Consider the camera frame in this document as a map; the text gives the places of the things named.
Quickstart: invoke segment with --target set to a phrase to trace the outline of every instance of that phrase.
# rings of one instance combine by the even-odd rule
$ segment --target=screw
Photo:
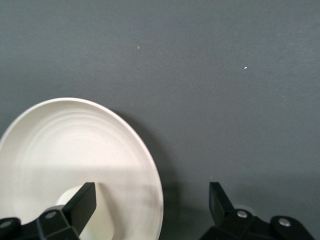
[[[45,215],[46,219],[51,219],[56,215],[55,211],[49,212],[47,215]]]
[[[238,215],[238,217],[243,219],[246,219],[248,217],[248,214],[243,210],[238,211],[236,214]]]
[[[1,223],[1,224],[0,224],[0,229],[4,229],[4,228],[10,226],[11,223],[12,223],[12,220],[5,221],[5,222]]]
[[[289,222],[288,219],[285,219],[285,218],[279,218],[278,222],[282,225],[282,226],[285,226],[285,227],[290,227],[291,226],[291,223]]]

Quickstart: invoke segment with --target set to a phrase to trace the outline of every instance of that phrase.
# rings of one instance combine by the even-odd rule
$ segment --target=gray table
[[[57,97],[100,103],[145,141],[161,240],[209,228],[210,181],[320,238],[319,1],[0,1],[0,134]]]

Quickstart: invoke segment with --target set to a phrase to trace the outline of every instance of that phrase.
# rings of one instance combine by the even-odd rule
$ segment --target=black mechanical part
[[[218,182],[209,186],[209,207],[215,226],[200,240],[315,240],[296,219],[274,216],[270,223],[235,209]]]
[[[0,240],[79,240],[96,207],[95,183],[86,182],[62,209],[50,208],[30,223],[0,219]]]

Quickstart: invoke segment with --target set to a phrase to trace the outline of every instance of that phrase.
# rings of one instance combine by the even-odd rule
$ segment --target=round white dish
[[[51,99],[22,113],[2,136],[0,219],[33,221],[85,182],[95,182],[104,195],[112,240],[159,238],[163,193],[156,165],[137,133],[111,110],[79,98]],[[91,240],[102,240],[91,232]]]

